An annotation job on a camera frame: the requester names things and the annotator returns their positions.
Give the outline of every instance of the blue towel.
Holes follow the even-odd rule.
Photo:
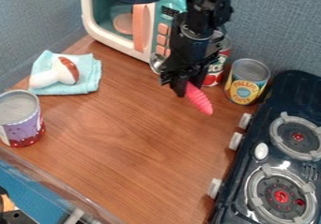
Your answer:
[[[97,91],[101,77],[101,61],[94,59],[92,53],[85,55],[65,55],[45,51],[36,60],[31,75],[51,69],[53,61],[59,56],[67,57],[78,68],[80,79],[74,85],[54,83],[39,89],[29,88],[36,95],[77,95]]]

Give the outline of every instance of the stove knob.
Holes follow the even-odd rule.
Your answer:
[[[241,119],[239,120],[238,127],[245,130],[248,127],[251,121],[251,118],[252,118],[251,114],[243,113]]]
[[[268,155],[268,146],[261,142],[259,143],[254,150],[254,156],[258,160],[263,160]]]
[[[218,195],[219,189],[221,187],[221,184],[222,184],[222,180],[221,179],[214,178],[212,180],[212,182],[210,183],[210,185],[208,187],[208,191],[207,191],[207,195],[211,199],[215,199],[216,198],[216,196]]]
[[[229,148],[236,151],[240,142],[242,141],[242,137],[243,137],[243,134],[235,132],[232,136],[231,141],[230,141]]]

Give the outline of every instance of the can label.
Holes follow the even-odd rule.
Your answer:
[[[235,103],[249,105],[263,93],[267,82],[250,82],[238,79],[231,70],[225,85],[226,95]]]
[[[44,123],[40,111],[19,123],[5,124],[0,128],[1,140],[12,147],[24,147],[38,141],[44,133]]]
[[[222,81],[224,63],[227,60],[226,55],[219,55],[219,59],[209,64],[208,73],[204,79],[203,86],[214,86]]]

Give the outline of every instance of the microwave handle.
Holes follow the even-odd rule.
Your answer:
[[[149,40],[150,15],[146,4],[136,4],[132,12],[132,38],[134,50],[144,52],[144,47]]]

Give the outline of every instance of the toy microwave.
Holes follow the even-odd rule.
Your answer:
[[[173,17],[186,10],[185,0],[129,5],[117,0],[82,0],[83,22],[94,39],[149,62],[151,53],[170,55]]]

